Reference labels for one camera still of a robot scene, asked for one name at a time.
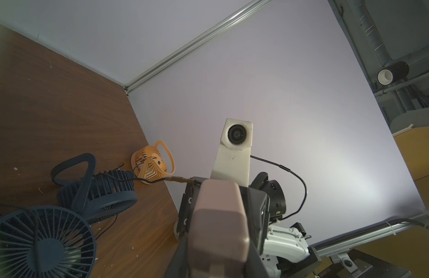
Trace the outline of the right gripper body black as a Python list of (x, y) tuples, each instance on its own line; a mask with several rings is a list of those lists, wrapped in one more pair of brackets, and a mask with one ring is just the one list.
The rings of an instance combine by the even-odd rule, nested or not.
[[(175, 238), (180, 240), (188, 233), (192, 212), (200, 191), (203, 177), (194, 177), (195, 184), (187, 184), (179, 209), (179, 216), (175, 222)], [(264, 184), (269, 182), (267, 176), (257, 176), (249, 187), (240, 187), (243, 207), (248, 219), (249, 237), (252, 244), (261, 255), (264, 251), (264, 241), (267, 237), (270, 220), (270, 197), (263, 191)]]

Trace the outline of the dark blue desk fan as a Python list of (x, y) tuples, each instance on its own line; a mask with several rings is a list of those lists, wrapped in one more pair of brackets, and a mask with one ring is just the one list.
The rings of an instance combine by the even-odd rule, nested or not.
[[(77, 180), (58, 177), (80, 163), (87, 164), (83, 177)], [(89, 224), (119, 215), (138, 201), (132, 171), (115, 169), (96, 174), (95, 170), (96, 157), (90, 153), (68, 159), (51, 170), (52, 182), (60, 186), (57, 194), (60, 207), (79, 214)]]
[(0, 278), (89, 278), (97, 243), (89, 223), (57, 206), (0, 217)]

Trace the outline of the pink USB plug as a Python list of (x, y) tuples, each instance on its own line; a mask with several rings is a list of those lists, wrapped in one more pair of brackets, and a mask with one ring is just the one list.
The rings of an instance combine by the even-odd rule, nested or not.
[(187, 255), (191, 278), (241, 278), (250, 246), (240, 187), (205, 180), (192, 213)]

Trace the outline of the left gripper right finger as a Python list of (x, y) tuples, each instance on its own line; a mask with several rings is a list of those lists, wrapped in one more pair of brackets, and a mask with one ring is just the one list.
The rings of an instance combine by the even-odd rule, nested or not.
[(269, 278), (260, 255), (253, 243), (249, 246), (248, 258), (245, 264), (246, 278)]

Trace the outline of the orange desk fan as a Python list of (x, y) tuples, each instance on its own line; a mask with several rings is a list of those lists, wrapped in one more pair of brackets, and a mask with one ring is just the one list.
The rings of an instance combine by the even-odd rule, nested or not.
[[(167, 163), (164, 160), (160, 147), (168, 154), (171, 162), (171, 170), (167, 170)], [(148, 145), (131, 156), (131, 168), (137, 178), (140, 178), (145, 184), (152, 184), (162, 178), (171, 176), (175, 172), (175, 161), (163, 141), (158, 140), (155, 145)]]

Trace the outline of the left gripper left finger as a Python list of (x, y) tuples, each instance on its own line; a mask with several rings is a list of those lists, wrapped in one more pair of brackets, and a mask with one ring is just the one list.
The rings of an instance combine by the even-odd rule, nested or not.
[(188, 278), (189, 264), (187, 258), (187, 239), (182, 239), (168, 265), (164, 278)]

